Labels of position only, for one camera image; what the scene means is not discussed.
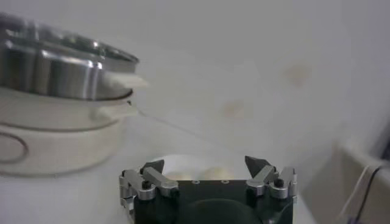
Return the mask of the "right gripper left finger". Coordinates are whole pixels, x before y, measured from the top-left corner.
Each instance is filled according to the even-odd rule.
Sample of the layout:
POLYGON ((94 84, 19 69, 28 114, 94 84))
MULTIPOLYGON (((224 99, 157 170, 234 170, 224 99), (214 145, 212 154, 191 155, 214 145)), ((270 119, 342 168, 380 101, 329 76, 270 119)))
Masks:
POLYGON ((158 195, 166 198, 179 196, 179 182, 162 174, 163 159, 148 162, 139 169, 123 170, 119 176, 120 205, 129 214, 133 212, 134 201, 152 201, 158 195))

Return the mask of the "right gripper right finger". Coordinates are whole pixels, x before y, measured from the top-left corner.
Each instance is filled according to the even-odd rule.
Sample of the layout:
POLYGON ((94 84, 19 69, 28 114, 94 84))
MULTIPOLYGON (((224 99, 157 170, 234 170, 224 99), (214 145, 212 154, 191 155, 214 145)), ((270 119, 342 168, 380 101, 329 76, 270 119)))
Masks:
POLYGON ((245 156, 245 164, 251 175, 246 180, 247 188, 256 196, 266 191, 272 198, 285 200, 297 197, 297 173, 293 167, 284 167, 281 172, 265 159, 245 156))

